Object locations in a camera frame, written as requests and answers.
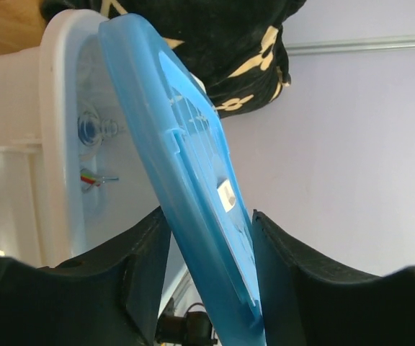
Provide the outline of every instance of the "wall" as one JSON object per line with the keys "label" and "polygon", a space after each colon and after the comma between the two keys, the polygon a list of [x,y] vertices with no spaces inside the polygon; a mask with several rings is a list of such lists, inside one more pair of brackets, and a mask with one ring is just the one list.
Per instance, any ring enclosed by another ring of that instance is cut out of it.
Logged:
{"label": "wall", "polygon": [[284,25],[286,45],[415,35],[415,1],[307,0]]}
{"label": "wall", "polygon": [[247,205],[361,270],[415,264],[415,50],[290,63],[276,102],[223,122]]}

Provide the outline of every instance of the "wooden surface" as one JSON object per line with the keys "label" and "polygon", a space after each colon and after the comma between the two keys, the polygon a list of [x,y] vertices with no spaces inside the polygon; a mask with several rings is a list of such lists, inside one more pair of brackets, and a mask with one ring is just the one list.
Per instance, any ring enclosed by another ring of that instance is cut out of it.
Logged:
{"label": "wooden surface", "polygon": [[40,44],[45,23],[41,0],[0,0],[0,54]]}

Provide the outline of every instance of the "lid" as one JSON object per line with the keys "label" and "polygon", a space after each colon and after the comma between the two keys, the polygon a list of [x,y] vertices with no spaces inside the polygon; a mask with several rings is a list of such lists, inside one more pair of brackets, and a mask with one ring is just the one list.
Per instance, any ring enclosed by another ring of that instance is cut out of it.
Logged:
{"label": "lid", "polygon": [[215,108],[144,18],[104,22],[99,40],[135,146],[220,341],[264,345],[251,221]]}

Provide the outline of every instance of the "wooden table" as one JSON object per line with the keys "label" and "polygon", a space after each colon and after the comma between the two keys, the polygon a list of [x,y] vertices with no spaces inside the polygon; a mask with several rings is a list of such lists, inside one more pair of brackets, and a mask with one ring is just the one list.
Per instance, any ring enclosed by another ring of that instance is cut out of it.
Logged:
{"label": "wooden table", "polygon": [[45,23],[41,0],[0,0],[0,54],[40,44]]}

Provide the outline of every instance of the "blue plastic object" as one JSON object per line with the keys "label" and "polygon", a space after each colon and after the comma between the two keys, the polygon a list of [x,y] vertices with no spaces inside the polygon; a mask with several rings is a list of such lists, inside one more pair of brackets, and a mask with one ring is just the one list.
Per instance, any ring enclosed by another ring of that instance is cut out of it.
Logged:
{"label": "blue plastic object", "polygon": [[[265,345],[251,222],[217,112],[144,18],[102,23],[99,41],[134,144],[220,341]],[[230,192],[223,194],[224,187]]]}

